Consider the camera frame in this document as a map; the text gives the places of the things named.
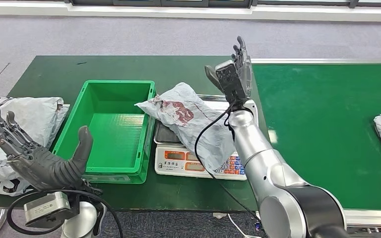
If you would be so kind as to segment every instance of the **black cable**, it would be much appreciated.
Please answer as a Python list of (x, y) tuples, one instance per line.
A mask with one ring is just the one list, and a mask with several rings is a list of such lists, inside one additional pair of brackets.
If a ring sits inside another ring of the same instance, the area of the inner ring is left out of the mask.
[[(198, 159), (198, 161), (202, 164), (202, 166), (205, 168), (205, 165), (202, 163), (199, 155), (198, 155), (198, 151), (197, 151), (197, 145), (198, 145), (198, 142), (199, 142), (199, 139), (201, 138), (202, 134), (208, 130), (212, 125), (216, 124), (224, 115), (226, 114), (229, 114), (228, 116), (230, 116), (230, 111), (231, 111), (231, 108), (233, 107), (234, 103), (231, 103), (230, 106), (219, 116), (217, 117), (215, 120), (213, 120), (209, 125), (207, 125), (198, 135), (198, 137), (196, 138), (196, 141), (195, 141), (195, 156), (196, 158)], [(205, 170), (209, 173), (209, 175), (211, 175), (211, 177), (218, 182), (218, 184), (224, 189), (224, 191), (233, 199), (235, 200), (235, 202), (237, 202), (240, 206), (242, 206), (244, 209), (246, 209), (247, 212), (249, 212), (249, 214), (251, 214), (257, 221), (260, 222), (260, 219), (257, 217), (257, 215), (255, 214), (255, 212), (251, 211), (247, 206), (243, 205), (241, 202), (238, 201), (238, 199), (233, 196), (227, 189), (226, 187), (220, 182), (219, 179), (217, 179), (212, 173), (210, 173), (206, 168)]]
[(92, 193), (89, 193), (89, 192), (84, 192), (84, 191), (79, 191), (79, 190), (67, 190), (67, 189), (54, 189), (54, 190), (47, 190), (47, 191), (40, 191), (40, 192), (32, 192), (32, 193), (29, 193), (29, 194), (26, 194), (22, 197), (20, 197), (19, 199), (15, 200), (9, 207), (8, 207), (8, 212), (6, 214), (6, 220), (8, 221), (8, 224), (9, 226), (14, 229), (15, 231), (19, 232), (19, 233), (22, 233), (22, 234), (25, 234), (25, 235), (30, 235), (30, 236), (41, 236), (41, 235), (45, 235), (45, 234), (48, 234), (50, 232), (53, 232), (55, 230), (57, 230), (59, 227), (62, 226), (63, 222), (60, 224), (60, 225), (57, 225), (53, 228), (51, 228), (50, 230), (47, 230), (47, 231), (41, 231), (41, 232), (36, 232), (36, 231), (29, 231), (29, 230), (25, 230), (21, 227), (19, 227), (17, 224), (15, 224), (14, 220), (12, 219), (12, 211), (14, 209), (14, 207), (16, 206), (16, 204), (18, 202), (20, 202), (20, 200), (28, 197), (28, 196), (31, 196), (31, 195), (35, 195), (35, 194), (45, 194), (45, 193), (53, 193), (53, 192), (64, 192), (64, 193), (75, 193), (75, 194), (80, 194), (80, 195), (83, 195), (83, 196), (86, 196), (86, 197), (89, 197), (89, 198), (92, 198), (98, 202), (101, 202), (103, 203), (106, 207), (107, 207), (107, 210), (113, 215), (113, 217), (115, 218), (115, 222), (116, 222), (116, 225), (118, 226), (118, 229), (119, 229), (119, 233), (120, 233), (120, 237), (123, 238), (124, 237), (124, 234), (123, 234), (123, 231), (122, 231), (122, 226), (121, 226), (121, 222), (119, 221), (119, 217), (116, 215), (114, 209), (102, 198), (100, 198), (99, 196), (97, 195), (94, 195)]

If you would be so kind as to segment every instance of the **white cable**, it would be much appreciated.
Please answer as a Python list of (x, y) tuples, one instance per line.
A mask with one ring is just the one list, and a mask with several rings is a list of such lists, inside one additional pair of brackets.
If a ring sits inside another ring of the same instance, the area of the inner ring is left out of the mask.
[(242, 232), (242, 230), (240, 230), (240, 228), (236, 225), (236, 223), (234, 223), (233, 219), (231, 219), (231, 217), (230, 217), (230, 214), (227, 214), (227, 216), (229, 216), (230, 222), (233, 223), (233, 225), (240, 231), (240, 233), (242, 233), (244, 238), (262, 238), (262, 237), (246, 235), (245, 233)]

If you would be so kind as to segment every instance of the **green plastic crate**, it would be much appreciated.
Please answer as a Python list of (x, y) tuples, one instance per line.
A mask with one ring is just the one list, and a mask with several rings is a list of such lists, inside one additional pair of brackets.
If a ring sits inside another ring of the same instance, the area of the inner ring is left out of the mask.
[(153, 81), (86, 81), (54, 153), (72, 157), (78, 129), (87, 125), (94, 143), (83, 177), (99, 183), (144, 183), (155, 119), (134, 104), (154, 95)]

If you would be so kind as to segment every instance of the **green table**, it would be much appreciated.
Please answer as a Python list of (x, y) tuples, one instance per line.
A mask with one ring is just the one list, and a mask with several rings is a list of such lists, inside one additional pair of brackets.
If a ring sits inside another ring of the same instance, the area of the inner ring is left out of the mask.
[[(203, 66), (226, 59), (36, 57), (9, 95), (60, 96), (73, 104), (87, 79), (153, 80), (158, 93), (184, 81), (199, 94), (219, 94), (205, 78)], [(381, 114), (381, 62), (254, 59), (253, 63), (252, 97), (260, 109), (262, 131), (274, 135), (274, 148), (305, 180), (339, 199), (348, 223), (381, 225), (381, 141), (373, 123)], [(222, 183), (256, 209), (247, 181)], [(117, 210), (242, 211), (211, 179), (162, 176), (153, 169), (143, 185), (99, 187)], [(0, 207), (13, 200), (0, 196)]]
[(381, 114), (381, 61), (253, 64), (273, 147), (306, 181), (335, 195), (351, 224), (356, 216), (381, 224), (381, 140), (373, 121)]
[[(203, 67), (206, 64), (217, 65), (227, 59), (206, 56), (37, 56), (9, 96), (62, 97), (73, 105), (82, 84), (89, 79), (153, 80), (159, 94), (179, 82), (186, 82), (198, 94), (218, 95), (221, 92), (206, 78)], [(260, 109), (256, 86), (253, 95)], [(259, 123), (266, 131), (264, 121)], [(212, 179), (156, 174), (154, 148), (152, 152), (144, 184), (97, 185), (104, 190), (103, 198), (116, 210), (243, 210)], [(254, 195), (247, 181), (221, 182), (242, 203), (256, 210)], [(0, 207), (8, 206), (13, 200), (0, 195)]]

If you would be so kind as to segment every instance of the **metal table edge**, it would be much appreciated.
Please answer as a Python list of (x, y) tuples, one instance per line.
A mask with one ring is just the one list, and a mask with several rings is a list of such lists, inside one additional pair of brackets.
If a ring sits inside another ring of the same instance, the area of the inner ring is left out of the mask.
[(251, 59), (252, 64), (378, 64), (381, 59)]
[(345, 220), (348, 227), (380, 227), (381, 210), (355, 210), (344, 209)]

